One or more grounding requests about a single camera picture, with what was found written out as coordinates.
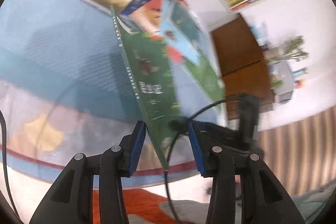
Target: white floor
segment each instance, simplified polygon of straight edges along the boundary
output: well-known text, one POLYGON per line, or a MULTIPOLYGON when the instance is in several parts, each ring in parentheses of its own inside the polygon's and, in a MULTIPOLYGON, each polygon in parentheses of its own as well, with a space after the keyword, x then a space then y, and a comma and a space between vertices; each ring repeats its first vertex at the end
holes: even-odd
MULTIPOLYGON (((11 168, 8 168, 8 178, 11 194, 19 216, 24 223, 28 224, 51 184, 33 179, 11 168)), ((200 175, 172 182, 169 184, 170 195, 173 200, 194 200, 208 203, 209 196, 206 195, 205 191, 211 186, 211 183, 211 178, 204 179, 200 175)), ((0 190, 9 203, 2 163, 0 163, 0 190)), ((148 187, 145 190, 166 196, 164 185, 148 187)))

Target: green plant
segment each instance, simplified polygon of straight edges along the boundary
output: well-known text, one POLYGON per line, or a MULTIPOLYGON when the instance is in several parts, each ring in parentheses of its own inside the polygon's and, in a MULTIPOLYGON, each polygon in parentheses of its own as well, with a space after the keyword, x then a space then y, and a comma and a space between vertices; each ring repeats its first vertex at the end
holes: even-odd
POLYGON ((302 45, 304 43, 305 41, 301 35, 291 41, 286 42, 283 54, 271 59, 270 62, 278 62, 289 59, 294 59, 296 62, 299 62, 308 58, 309 54, 302 49, 302 45))

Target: teal book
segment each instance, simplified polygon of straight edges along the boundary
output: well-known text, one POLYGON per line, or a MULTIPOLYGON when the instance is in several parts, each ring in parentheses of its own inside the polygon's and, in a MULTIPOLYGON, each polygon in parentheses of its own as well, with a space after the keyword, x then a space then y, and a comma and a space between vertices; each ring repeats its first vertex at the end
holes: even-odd
POLYGON ((134 96, 157 156, 167 170, 166 156, 176 134, 169 123, 181 115, 167 44, 161 36, 129 27, 116 16, 113 7, 111 14, 134 96))

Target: white wall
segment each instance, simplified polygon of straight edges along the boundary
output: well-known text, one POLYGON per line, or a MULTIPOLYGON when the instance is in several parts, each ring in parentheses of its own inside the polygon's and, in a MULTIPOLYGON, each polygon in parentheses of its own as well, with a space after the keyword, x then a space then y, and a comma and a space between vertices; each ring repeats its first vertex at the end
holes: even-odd
POLYGON ((263 0, 244 9, 249 24, 266 23, 276 46, 303 35, 309 58, 290 61, 292 70, 308 66, 306 85, 286 105, 261 115, 260 129, 273 128, 317 114, 336 104, 336 8, 331 0, 263 0))

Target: blue gripper pad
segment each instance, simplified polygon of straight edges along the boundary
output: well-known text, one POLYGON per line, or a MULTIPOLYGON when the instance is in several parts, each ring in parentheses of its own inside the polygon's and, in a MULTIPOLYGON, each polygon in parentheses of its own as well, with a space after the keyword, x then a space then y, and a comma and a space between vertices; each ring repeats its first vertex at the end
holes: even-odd
POLYGON ((124 136, 120 142, 123 156, 119 164, 122 177, 130 177, 136 171, 146 137, 146 124, 138 121, 131 135, 124 136))
POLYGON ((199 138, 197 135, 201 134, 201 131, 196 122, 192 121, 189 123, 188 127, 189 132, 189 140, 191 144, 191 148, 193 150, 194 159, 196 162, 197 170, 201 173, 201 176, 207 176, 206 168, 205 168, 205 159, 203 155, 203 151, 201 148, 201 144, 199 142, 199 138))

